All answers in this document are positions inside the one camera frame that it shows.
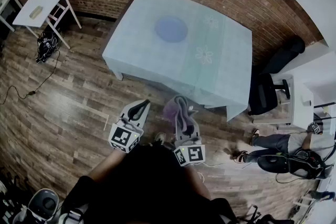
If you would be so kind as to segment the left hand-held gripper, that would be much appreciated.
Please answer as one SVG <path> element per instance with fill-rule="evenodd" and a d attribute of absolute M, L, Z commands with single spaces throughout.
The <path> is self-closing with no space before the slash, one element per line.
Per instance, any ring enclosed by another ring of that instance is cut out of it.
<path fill-rule="evenodd" d="M 109 144 L 120 151 L 129 153 L 139 143 L 144 133 L 143 126 L 148 117 L 151 102 L 138 100 L 126 105 L 116 123 L 113 123 Z"/>

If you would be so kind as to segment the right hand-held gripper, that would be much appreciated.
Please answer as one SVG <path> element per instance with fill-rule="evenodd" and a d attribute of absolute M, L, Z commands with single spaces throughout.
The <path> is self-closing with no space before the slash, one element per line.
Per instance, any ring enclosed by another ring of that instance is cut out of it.
<path fill-rule="evenodd" d="M 200 128 L 193 117 L 190 117 L 190 137 L 184 137 L 184 120 L 175 116 L 174 155 L 180 166 L 194 166 L 205 161 L 205 145 L 202 144 Z"/>

